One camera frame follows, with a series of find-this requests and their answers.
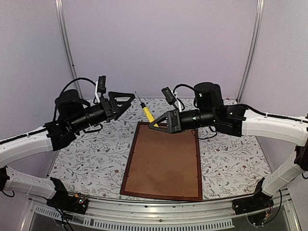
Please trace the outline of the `yellow handled screwdriver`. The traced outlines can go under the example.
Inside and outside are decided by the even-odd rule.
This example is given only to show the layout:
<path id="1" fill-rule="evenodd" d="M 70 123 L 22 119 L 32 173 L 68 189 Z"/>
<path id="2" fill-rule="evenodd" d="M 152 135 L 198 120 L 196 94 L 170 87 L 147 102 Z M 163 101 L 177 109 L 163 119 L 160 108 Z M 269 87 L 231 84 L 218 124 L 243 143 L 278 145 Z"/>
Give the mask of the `yellow handled screwdriver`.
<path id="1" fill-rule="evenodd" d="M 138 100 L 140 101 L 140 105 L 141 105 L 142 110 L 143 110 L 145 116 L 147 117 L 148 121 L 149 121 L 150 123 L 154 122 L 155 119 L 154 119 L 153 115 L 151 114 L 149 108 L 148 108 L 148 107 L 146 106 L 146 104 L 141 100 L 141 98 L 139 97 L 138 93 L 137 93 L 136 91 L 135 91 L 134 93 L 135 93 L 135 95 L 137 96 Z"/>

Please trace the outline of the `red-brown wooden picture frame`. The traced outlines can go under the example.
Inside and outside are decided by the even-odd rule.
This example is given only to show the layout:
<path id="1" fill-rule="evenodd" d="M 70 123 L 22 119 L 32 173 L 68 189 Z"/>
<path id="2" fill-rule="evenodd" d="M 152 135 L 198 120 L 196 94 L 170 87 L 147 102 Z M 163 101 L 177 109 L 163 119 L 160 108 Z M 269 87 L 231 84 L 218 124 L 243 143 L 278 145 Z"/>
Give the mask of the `red-brown wooden picture frame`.
<path id="1" fill-rule="evenodd" d="M 168 134 L 138 122 L 120 189 L 121 195 L 176 201 L 203 199 L 196 132 Z"/>

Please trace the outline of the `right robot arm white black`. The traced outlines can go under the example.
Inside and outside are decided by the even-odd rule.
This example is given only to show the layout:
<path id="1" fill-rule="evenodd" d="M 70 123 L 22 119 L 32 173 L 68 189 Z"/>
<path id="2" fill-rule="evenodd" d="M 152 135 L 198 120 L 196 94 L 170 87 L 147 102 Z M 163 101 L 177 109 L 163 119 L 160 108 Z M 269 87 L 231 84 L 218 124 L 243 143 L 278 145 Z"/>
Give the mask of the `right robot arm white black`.
<path id="1" fill-rule="evenodd" d="M 182 133 L 203 127 L 214 127 L 215 132 L 231 136 L 260 136 L 295 144 L 291 156 L 273 173 L 262 178 L 249 206 L 259 210 L 282 187 L 308 169 L 308 119 L 260 112 L 247 104 L 224 105 L 218 84 L 196 84 L 196 109 L 168 111 L 149 124 L 149 128 L 169 134 Z"/>

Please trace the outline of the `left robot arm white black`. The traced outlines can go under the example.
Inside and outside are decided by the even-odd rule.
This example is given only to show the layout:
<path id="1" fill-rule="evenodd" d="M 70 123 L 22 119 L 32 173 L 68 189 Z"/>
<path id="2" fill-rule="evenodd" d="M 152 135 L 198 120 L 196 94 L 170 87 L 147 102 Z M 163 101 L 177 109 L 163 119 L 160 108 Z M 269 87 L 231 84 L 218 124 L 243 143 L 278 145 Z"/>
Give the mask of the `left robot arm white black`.
<path id="1" fill-rule="evenodd" d="M 132 93 L 110 91 L 108 98 L 100 97 L 91 105 L 79 97 L 76 90 L 66 90 L 55 100 L 59 118 L 29 133 L 0 142 L 0 189 L 52 199 L 61 209 L 71 205 L 71 197 L 59 179 L 38 178 L 8 166 L 34 155 L 57 151 L 69 146 L 87 128 L 102 122 L 117 120 L 130 106 Z"/>

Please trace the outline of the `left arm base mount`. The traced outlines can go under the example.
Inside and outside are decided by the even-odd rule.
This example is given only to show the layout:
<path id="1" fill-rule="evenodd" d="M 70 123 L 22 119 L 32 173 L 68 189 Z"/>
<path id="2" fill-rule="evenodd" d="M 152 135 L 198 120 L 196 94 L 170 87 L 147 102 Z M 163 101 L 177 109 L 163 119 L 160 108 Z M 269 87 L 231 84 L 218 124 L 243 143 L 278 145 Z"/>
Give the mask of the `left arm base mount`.
<path id="1" fill-rule="evenodd" d="M 75 193 L 74 195 L 68 192 L 56 191 L 51 199 L 46 200 L 46 205 L 77 214 L 86 214 L 89 200 L 85 194 Z"/>

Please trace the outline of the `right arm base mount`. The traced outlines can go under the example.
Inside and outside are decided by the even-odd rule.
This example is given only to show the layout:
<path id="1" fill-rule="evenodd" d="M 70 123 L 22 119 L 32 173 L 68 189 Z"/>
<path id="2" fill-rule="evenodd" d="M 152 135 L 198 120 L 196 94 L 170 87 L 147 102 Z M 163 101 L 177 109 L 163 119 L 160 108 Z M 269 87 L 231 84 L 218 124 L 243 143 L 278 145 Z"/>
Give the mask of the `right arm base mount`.
<path id="1" fill-rule="evenodd" d="M 232 202 L 232 208 L 236 215 L 250 213 L 261 209 L 270 208 L 274 205 L 272 196 L 257 193 L 250 197 L 236 199 Z"/>

